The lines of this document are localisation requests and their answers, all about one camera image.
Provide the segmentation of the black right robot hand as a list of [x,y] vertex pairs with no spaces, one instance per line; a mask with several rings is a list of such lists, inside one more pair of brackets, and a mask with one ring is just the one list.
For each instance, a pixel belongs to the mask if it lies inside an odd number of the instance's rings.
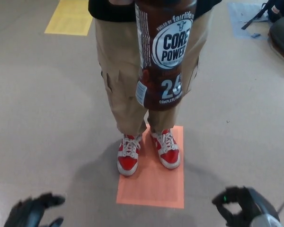
[[[224,205],[237,203],[241,211],[232,214]],[[281,227],[278,212],[274,206],[252,187],[227,187],[216,195],[212,204],[225,219],[228,227]]]

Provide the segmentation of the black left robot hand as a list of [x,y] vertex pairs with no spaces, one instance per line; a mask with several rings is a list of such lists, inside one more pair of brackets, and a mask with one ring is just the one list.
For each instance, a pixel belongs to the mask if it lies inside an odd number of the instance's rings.
[[4,227],[40,227],[45,211],[64,203],[64,196],[51,192],[36,198],[28,197],[12,207]]

